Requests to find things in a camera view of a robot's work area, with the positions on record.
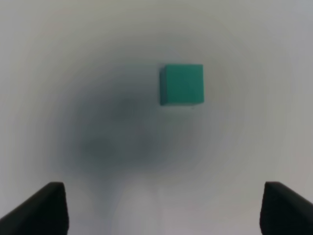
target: white background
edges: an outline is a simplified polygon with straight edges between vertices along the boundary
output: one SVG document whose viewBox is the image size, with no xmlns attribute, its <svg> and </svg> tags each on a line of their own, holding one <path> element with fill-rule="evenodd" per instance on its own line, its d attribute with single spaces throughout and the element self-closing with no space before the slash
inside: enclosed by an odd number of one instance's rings
<svg viewBox="0 0 313 235">
<path fill-rule="evenodd" d="M 265 181 L 313 201 L 312 75 L 311 0 L 1 0 L 0 216 L 63 181 L 70 235 L 259 235 Z"/>
</svg>

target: cube face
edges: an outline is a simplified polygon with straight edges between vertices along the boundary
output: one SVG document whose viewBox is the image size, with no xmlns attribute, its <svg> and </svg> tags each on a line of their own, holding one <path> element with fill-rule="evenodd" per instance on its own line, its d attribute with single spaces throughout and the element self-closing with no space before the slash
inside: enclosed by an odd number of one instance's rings
<svg viewBox="0 0 313 235">
<path fill-rule="evenodd" d="M 204 102 L 202 65 L 167 65 L 161 71 L 161 105 L 193 105 Z"/>
</svg>

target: teal cube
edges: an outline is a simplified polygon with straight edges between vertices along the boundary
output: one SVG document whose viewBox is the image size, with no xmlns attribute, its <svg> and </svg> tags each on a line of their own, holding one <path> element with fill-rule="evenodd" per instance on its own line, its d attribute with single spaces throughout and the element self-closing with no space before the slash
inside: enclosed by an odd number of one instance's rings
<svg viewBox="0 0 313 235">
<path fill-rule="evenodd" d="M 195 105 L 203 102 L 203 65 L 166 65 L 161 70 L 161 105 Z"/>
</svg>

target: white surface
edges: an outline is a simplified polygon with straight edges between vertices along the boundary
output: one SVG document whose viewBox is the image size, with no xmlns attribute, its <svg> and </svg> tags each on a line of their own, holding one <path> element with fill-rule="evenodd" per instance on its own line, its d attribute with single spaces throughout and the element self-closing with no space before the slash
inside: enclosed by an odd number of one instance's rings
<svg viewBox="0 0 313 235">
<path fill-rule="evenodd" d="M 313 201 L 310 0 L 2 0 L 0 215 L 50 181 L 70 235 L 259 235 L 265 181 Z M 206 102 L 157 104 L 163 63 Z"/>
</svg>

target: green block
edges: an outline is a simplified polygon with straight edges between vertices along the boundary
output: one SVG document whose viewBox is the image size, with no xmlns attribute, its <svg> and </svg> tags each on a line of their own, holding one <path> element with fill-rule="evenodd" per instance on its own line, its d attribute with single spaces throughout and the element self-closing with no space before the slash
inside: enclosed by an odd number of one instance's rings
<svg viewBox="0 0 313 235">
<path fill-rule="evenodd" d="M 166 65 L 161 70 L 161 105 L 194 105 L 203 102 L 202 65 Z"/>
</svg>

